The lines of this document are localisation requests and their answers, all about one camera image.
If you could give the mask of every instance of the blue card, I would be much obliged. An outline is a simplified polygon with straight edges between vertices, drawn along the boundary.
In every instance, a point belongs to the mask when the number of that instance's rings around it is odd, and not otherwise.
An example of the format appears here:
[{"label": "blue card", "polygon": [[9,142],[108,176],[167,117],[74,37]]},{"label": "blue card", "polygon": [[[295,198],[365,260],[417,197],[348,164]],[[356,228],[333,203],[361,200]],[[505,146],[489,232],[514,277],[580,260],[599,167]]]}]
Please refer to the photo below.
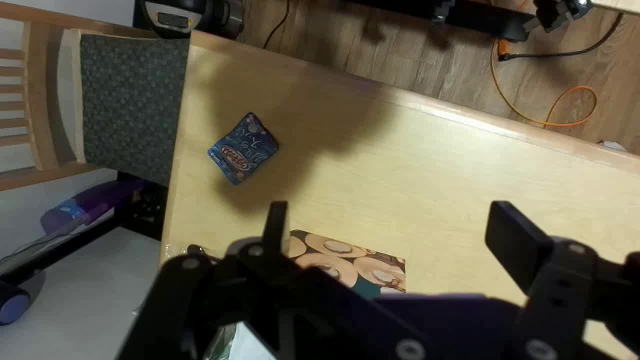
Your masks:
[{"label": "blue card", "polygon": [[234,130],[216,142],[208,156],[231,185],[240,185],[278,152],[276,138],[255,115],[245,115]]}]

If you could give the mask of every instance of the wooden floor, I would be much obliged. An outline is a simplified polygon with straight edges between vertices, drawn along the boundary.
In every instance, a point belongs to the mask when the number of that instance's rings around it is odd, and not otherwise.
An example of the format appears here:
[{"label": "wooden floor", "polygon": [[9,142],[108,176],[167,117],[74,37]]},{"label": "wooden floor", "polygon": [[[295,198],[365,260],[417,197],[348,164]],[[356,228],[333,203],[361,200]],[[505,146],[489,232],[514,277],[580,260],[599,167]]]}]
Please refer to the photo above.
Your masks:
[{"label": "wooden floor", "polygon": [[[245,0],[245,30],[240,42],[262,46],[278,24],[286,0]],[[578,51],[596,42],[615,12],[591,10],[566,30],[535,30],[512,53]],[[445,103],[517,119],[497,97],[489,79],[491,39],[425,20],[398,17],[339,0],[291,0],[291,12],[270,51],[333,70],[380,80]],[[586,84],[598,93],[598,108],[586,126],[562,130],[587,142],[615,141],[640,154],[640,18],[626,17],[618,33],[596,53],[564,60],[512,60],[495,64],[497,80],[512,103],[543,122],[564,90]],[[591,97],[568,97],[551,115],[569,122],[593,106]]]}]

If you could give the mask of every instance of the chair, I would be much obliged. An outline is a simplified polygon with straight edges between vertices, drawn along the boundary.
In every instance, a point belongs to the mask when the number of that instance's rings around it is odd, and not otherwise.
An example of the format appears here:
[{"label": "chair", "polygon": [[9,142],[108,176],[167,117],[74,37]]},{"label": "chair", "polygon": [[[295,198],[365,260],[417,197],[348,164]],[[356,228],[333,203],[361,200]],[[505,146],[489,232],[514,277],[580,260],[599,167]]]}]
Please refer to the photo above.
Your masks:
[{"label": "chair", "polygon": [[57,53],[66,30],[148,37],[141,30],[0,2],[0,18],[21,23],[21,48],[0,48],[0,152],[30,146],[31,167],[0,172],[0,190],[57,181],[91,170],[63,154],[53,120],[57,111]]}]

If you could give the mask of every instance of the black cable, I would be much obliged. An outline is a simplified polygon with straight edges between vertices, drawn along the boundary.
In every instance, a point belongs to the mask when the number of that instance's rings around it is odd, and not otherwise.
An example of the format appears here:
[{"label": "black cable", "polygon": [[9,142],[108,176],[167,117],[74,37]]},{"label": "black cable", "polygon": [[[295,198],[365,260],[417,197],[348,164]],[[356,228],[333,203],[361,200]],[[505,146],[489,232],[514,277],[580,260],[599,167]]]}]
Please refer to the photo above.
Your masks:
[{"label": "black cable", "polygon": [[291,0],[286,0],[284,15],[282,15],[280,23],[276,24],[276,29],[266,37],[266,40],[263,40],[262,48],[268,48],[268,44],[271,42],[274,35],[284,27],[284,23],[286,23],[286,18],[287,18],[290,10],[291,10]]},{"label": "black cable", "polygon": [[580,54],[591,53],[591,51],[599,48],[606,40],[611,39],[611,35],[618,30],[621,18],[624,18],[624,15],[618,12],[611,29],[596,44],[591,44],[587,48],[574,51],[574,53],[548,53],[548,54],[502,54],[497,60],[499,63],[508,63],[508,60],[516,60],[516,58],[548,60],[548,58],[568,58],[568,57],[580,57]]}]

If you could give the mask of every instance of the cable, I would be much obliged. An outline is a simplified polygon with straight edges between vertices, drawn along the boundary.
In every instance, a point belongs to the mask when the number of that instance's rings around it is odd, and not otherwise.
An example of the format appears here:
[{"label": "cable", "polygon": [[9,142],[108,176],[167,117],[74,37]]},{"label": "cable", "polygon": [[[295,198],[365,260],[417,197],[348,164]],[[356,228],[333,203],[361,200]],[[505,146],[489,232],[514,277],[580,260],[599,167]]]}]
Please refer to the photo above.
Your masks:
[{"label": "cable", "polygon": [[[494,63],[495,63],[494,53],[497,54],[497,46],[499,46],[499,42],[495,42],[495,48],[489,51],[489,58],[488,58],[489,74],[491,74],[494,87],[495,87],[499,99],[503,100],[503,105],[505,105],[514,115],[517,115],[522,120],[532,122],[532,124],[540,124],[542,129],[575,129],[575,126],[586,124],[587,119],[596,113],[596,108],[598,108],[598,95],[596,95],[596,90],[589,88],[589,87],[574,87],[574,88],[564,90],[564,93],[554,100],[554,105],[551,105],[551,108],[548,111],[543,122],[533,120],[533,119],[522,115],[522,113],[505,99],[505,95],[503,95],[503,90],[502,90],[502,87],[499,87],[499,83],[497,83],[495,64],[494,64]],[[562,103],[562,99],[566,99],[566,97],[569,97],[569,95],[574,95],[574,93],[587,93],[587,95],[593,97],[593,106],[589,108],[589,113],[584,115],[584,117],[578,119],[578,120],[572,120],[572,122],[551,122],[551,115],[555,113],[555,108],[558,108],[558,105]]]},{"label": "cable", "polygon": [[268,44],[271,42],[274,35],[284,27],[290,10],[291,10],[291,0],[286,0],[284,15],[282,15],[280,23],[274,27],[274,30],[266,37],[262,48],[268,48]]},{"label": "cable", "polygon": [[610,30],[606,30],[606,35],[596,44],[591,44],[587,48],[574,51],[574,53],[548,53],[548,54],[508,54],[508,53],[502,53],[497,60],[499,63],[517,60],[517,58],[548,60],[548,58],[568,58],[568,57],[580,57],[580,54],[591,53],[591,51],[599,48],[606,40],[611,39],[611,35],[618,30],[621,18],[624,18],[624,15],[618,12],[618,17],[611,23]]}]

